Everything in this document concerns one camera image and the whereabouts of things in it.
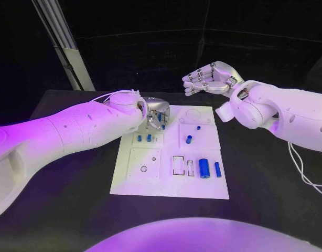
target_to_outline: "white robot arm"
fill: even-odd
[[[143,98],[140,92],[108,95],[104,103],[98,97],[52,116],[0,127],[0,214],[46,164],[136,131],[146,118],[153,126],[159,113],[170,111],[164,100]]]
[[[184,76],[183,81],[187,96],[205,90],[230,98],[216,110],[223,122],[236,118],[248,128],[266,128],[278,138],[322,151],[322,94],[243,81],[220,61]]]

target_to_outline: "dark table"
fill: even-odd
[[[49,90],[32,119],[102,92]],[[143,93],[170,104],[212,106],[223,96]],[[163,219],[216,217],[271,228],[322,248],[322,195],[302,182],[288,143],[216,117],[230,200],[110,195],[120,140],[52,162],[0,216],[0,251],[82,251],[118,232]],[[297,147],[322,184],[322,153]]]

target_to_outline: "small blue tube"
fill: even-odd
[[[220,166],[217,162],[216,162],[216,176],[222,177]]]
[[[189,135],[189,136],[187,136],[187,139],[186,139],[186,143],[192,143],[192,138],[193,138],[193,137]]]
[[[199,168],[200,168],[200,177],[203,179],[210,178],[209,160],[207,159],[199,160]]]

